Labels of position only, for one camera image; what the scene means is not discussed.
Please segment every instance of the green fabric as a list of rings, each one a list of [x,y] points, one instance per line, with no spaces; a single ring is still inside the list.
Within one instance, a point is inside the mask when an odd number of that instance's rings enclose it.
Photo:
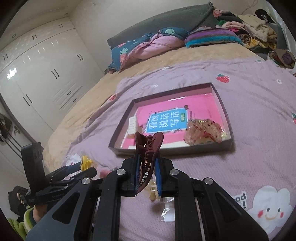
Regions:
[[[35,220],[33,219],[33,207],[28,209],[24,214],[24,225],[25,229],[29,232],[34,225],[36,224]]]
[[[23,240],[25,240],[26,236],[27,236],[27,233],[26,233],[25,228],[24,228],[24,223],[23,222],[19,223],[18,221],[13,220],[11,218],[8,219],[8,222],[13,227],[13,229],[20,235],[20,237]]]
[[[218,22],[218,25],[219,26],[222,26],[223,24],[225,24],[227,21],[226,20],[220,20],[219,22]]]
[[[13,225],[13,219],[8,218],[7,220],[8,220],[8,222],[10,223],[10,225],[13,227],[13,229],[15,230],[15,227],[14,227],[14,225]]]
[[[226,20],[227,22],[232,22],[232,21],[236,21],[236,22],[239,22],[239,23],[242,23],[242,20],[239,18],[239,17],[236,17],[236,16],[219,16],[218,17],[218,20]]]

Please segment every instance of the plastic packaging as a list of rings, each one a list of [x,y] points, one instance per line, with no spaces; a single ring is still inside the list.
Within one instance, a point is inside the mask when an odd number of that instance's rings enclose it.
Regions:
[[[207,142],[221,143],[222,133],[223,130],[220,124],[210,119],[189,120],[184,134],[184,141],[191,146]]]
[[[161,202],[165,204],[165,207],[158,217],[161,222],[174,222],[175,221],[175,203],[173,197],[161,198]]]
[[[81,157],[80,157],[79,154],[76,153],[76,154],[72,155],[72,156],[67,160],[67,162],[66,162],[66,166],[74,165],[74,164],[76,164],[76,163],[78,163],[78,162],[80,162],[80,161],[81,161]],[[70,179],[70,177],[72,177],[72,176],[78,174],[80,171],[81,171],[81,170],[79,170],[79,171],[77,171],[77,172],[75,172],[75,173],[71,173],[71,174],[70,174],[69,176],[67,176],[64,180],[68,180],[68,179]]]

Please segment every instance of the ceiling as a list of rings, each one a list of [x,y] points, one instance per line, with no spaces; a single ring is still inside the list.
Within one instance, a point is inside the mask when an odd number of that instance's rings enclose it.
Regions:
[[[68,17],[81,0],[28,0],[0,38],[0,50],[24,33],[53,20]]]

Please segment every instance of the wardrobe handle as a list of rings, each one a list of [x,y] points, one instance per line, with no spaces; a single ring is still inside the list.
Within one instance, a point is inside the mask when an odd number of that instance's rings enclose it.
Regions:
[[[30,104],[29,104],[28,101],[24,98],[24,96],[23,96],[23,99],[26,101],[26,103],[28,104],[28,106],[30,106]]]
[[[14,134],[15,134],[15,133],[18,133],[18,134],[20,134],[20,130],[18,129],[18,127],[17,127],[17,126],[15,126],[15,129],[14,129],[13,133],[14,133]]]
[[[54,71],[57,73],[57,71],[54,69]],[[57,73],[57,76],[59,77],[59,74]]]
[[[26,97],[29,99],[29,101],[31,102],[31,103],[33,103],[31,100],[30,100],[30,98],[29,98],[29,96],[26,94]]]
[[[54,74],[54,72],[52,71],[52,73]],[[54,76],[55,76],[55,74],[54,74]],[[55,78],[57,79],[57,77],[55,76]]]

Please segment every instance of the yellow clip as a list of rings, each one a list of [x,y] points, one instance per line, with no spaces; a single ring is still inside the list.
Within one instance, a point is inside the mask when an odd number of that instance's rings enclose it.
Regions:
[[[85,156],[82,157],[80,169],[82,171],[85,171],[85,170],[87,170],[88,168],[91,167],[92,163],[93,163],[93,161],[91,159],[89,159],[88,156],[85,155]]]

